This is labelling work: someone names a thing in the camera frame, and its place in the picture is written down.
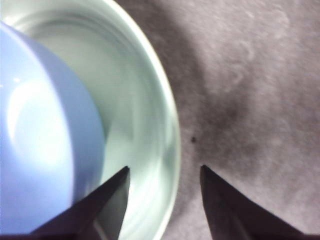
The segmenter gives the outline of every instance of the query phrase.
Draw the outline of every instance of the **floor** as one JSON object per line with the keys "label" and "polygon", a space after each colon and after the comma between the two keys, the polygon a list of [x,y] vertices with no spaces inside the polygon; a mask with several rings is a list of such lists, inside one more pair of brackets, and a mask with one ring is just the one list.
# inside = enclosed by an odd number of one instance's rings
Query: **floor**
{"label": "floor", "polygon": [[200,166],[320,233],[320,1],[117,0],[154,46],[182,166],[164,240],[210,240]]}

